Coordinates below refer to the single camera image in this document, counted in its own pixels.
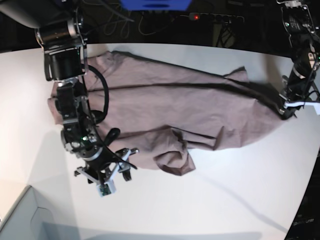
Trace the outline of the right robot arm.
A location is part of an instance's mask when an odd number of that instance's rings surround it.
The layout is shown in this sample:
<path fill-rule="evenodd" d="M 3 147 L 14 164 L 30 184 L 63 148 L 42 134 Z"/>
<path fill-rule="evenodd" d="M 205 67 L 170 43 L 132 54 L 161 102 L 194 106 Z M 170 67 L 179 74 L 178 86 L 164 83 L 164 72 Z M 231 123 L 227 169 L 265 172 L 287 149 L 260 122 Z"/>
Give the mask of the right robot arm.
<path fill-rule="evenodd" d="M 129 157 L 138 149 L 123 148 L 116 152 L 110 144 L 120 135 L 112 128 L 101 138 L 97 126 L 109 110 L 109 88 L 106 79 L 88 64 L 87 33 L 83 31 L 83 14 L 72 0 L 3 0 L 0 11 L 16 22 L 34 29 L 35 38 L 44 53 L 44 74 L 56 83 L 55 107 L 62 118 L 61 141 L 66 151 L 85 161 L 74 174 L 83 175 L 96 184 L 103 195 L 115 191 L 115 174 L 130 181 Z M 104 91 L 101 111 L 92 110 L 84 76 L 94 73 Z"/>

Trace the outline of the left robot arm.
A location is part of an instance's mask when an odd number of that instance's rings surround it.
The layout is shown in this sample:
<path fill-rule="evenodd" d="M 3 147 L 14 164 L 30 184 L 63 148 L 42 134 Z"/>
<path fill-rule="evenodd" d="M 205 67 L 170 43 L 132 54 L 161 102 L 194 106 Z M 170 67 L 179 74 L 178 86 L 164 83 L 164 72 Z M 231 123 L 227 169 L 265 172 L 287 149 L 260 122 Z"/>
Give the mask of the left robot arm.
<path fill-rule="evenodd" d="M 283 76 L 284 87 L 279 96 L 283 105 L 279 113 L 284 119 L 296 111 L 312 106 L 320 114 L 320 90 L 315 80 L 320 69 L 320 21 L 312 0 L 278 0 L 283 27 L 287 33 L 293 66 Z"/>

